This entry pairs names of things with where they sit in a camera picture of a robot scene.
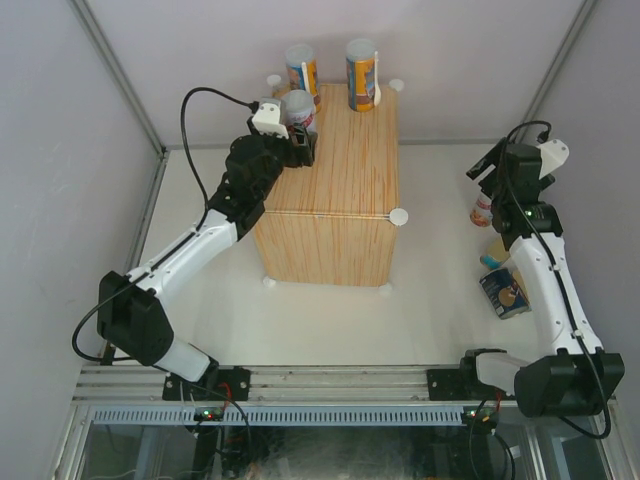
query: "tin can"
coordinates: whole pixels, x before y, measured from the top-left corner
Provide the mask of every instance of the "tin can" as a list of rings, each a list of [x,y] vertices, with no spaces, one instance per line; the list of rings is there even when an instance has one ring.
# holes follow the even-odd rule
[[[374,107],[375,55],[376,46],[366,38],[357,38],[347,45],[349,107],[356,112],[368,112]]]
[[[287,112],[287,125],[302,125],[309,132],[316,131],[313,97],[304,90],[291,90],[282,97]]]
[[[508,269],[499,268],[487,273],[480,279],[480,285],[501,319],[530,310],[526,296]]]
[[[284,54],[291,90],[305,90],[313,96],[316,113],[320,111],[320,84],[316,57],[311,46],[304,43],[289,47]]]
[[[488,227],[491,225],[493,213],[491,213],[491,199],[480,192],[476,204],[473,206],[470,215],[471,221],[479,227]]]

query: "white bolt cap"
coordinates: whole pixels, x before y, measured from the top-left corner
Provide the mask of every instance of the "white bolt cap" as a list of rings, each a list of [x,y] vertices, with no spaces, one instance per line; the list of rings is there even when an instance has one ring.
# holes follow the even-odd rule
[[[280,75],[269,75],[267,77],[267,85],[270,87],[277,87],[282,83],[282,77]]]
[[[396,92],[401,92],[404,89],[404,82],[399,78],[394,78],[389,82],[389,86]]]
[[[394,208],[389,214],[389,221],[396,227],[401,227],[409,221],[409,213],[404,208]]]
[[[378,293],[382,295],[389,295],[393,291],[393,286],[390,283],[385,283],[378,287]]]
[[[265,277],[262,279],[262,283],[264,284],[265,287],[273,287],[275,286],[276,281],[270,276],[265,275]]]

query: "black mounting bracket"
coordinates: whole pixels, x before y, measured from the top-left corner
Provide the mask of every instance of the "black mounting bracket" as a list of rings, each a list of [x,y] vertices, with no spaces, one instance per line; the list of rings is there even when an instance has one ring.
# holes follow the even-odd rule
[[[198,383],[190,385],[175,374],[170,374],[164,382],[162,399],[170,402],[224,401],[225,397],[235,402],[246,402],[249,399],[251,371],[241,367],[217,367],[205,372]]]

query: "glass panel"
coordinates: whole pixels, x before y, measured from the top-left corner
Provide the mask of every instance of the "glass panel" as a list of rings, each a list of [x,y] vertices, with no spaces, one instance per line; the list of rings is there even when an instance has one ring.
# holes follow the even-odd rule
[[[78,478],[473,478],[466,427],[252,427],[251,446],[244,427],[199,431],[196,439],[183,426],[93,425]],[[517,428],[500,431],[516,444]],[[482,478],[502,477],[495,438],[474,434],[472,449]]]
[[[465,414],[468,422],[473,408]],[[576,420],[591,429],[587,419]],[[198,427],[92,425],[78,480],[210,478],[510,478],[510,459],[488,424],[459,427]],[[598,443],[556,419],[500,411],[498,433],[517,479],[606,479]]]
[[[187,479],[196,439],[183,426],[93,424],[80,480]]]
[[[593,432],[587,418],[573,422]],[[606,480],[608,478],[597,440],[592,440],[556,419],[536,422],[536,434],[545,468],[552,478]]]

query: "wooden box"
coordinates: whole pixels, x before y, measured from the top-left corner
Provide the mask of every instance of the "wooden box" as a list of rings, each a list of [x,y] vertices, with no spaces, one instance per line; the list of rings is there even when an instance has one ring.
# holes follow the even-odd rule
[[[255,239],[267,275],[285,282],[379,286],[387,282],[398,207],[396,95],[356,113],[346,85],[323,85],[313,167],[285,168]]]

